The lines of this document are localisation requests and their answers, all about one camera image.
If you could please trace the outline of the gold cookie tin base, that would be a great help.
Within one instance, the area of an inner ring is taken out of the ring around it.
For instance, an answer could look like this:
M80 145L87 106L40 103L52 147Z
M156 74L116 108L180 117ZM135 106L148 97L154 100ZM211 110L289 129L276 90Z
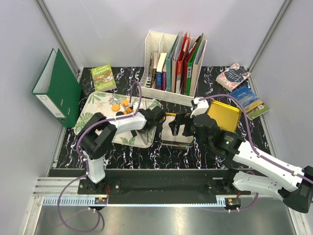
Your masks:
M166 113L166 120L165 122L170 122L176 117L176 114L174 113ZM162 141L161 143L163 145L168 145L168 146L176 146L180 148L190 148L193 146L194 138L192 136L183 136L182 131L183 131L184 125L180 127L180 131L177 136L175 136L174 141Z

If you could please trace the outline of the metal serving tongs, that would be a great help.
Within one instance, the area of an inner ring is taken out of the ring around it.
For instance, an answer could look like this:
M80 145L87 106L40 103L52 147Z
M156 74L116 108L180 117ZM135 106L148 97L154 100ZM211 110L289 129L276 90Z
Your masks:
M133 137L139 137L144 144L148 144L152 141L151 131L150 130L132 130L131 134Z

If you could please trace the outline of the black sandwich cookie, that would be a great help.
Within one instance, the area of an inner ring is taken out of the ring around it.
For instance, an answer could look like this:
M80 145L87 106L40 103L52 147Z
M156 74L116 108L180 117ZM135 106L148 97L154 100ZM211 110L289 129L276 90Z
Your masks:
M116 116L121 116L121 115L124 115L124 113L122 111L119 111L116 113Z

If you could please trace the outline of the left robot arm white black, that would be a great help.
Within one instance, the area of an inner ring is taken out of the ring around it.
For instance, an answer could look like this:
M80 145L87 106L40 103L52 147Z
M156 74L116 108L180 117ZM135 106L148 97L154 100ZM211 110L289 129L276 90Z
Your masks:
M94 114L78 134L76 151L86 161L86 180L92 192L100 194L105 190L103 157L106 148L112 144L116 135L130 132L139 136L147 144L149 132L166 119L159 106L153 109L139 109L134 114L108 118L101 113Z

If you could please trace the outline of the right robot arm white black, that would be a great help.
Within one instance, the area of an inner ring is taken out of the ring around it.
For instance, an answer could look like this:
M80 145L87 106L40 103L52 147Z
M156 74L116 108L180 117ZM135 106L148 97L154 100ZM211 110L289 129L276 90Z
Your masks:
M281 200L289 208L308 213L313 200L313 168L286 163L256 148L233 131L225 129L222 114L209 114L211 104L204 97L194 98L190 113L178 113L169 122L172 135L193 136L214 154L249 166L262 175L230 169L222 181L224 192L250 191Z

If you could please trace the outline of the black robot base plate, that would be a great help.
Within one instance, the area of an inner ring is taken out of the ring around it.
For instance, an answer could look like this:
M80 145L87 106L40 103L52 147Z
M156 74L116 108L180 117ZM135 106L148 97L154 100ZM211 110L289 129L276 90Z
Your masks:
M238 195L226 169L108 169L98 184L82 179L78 194L109 194L110 205L200 206Z

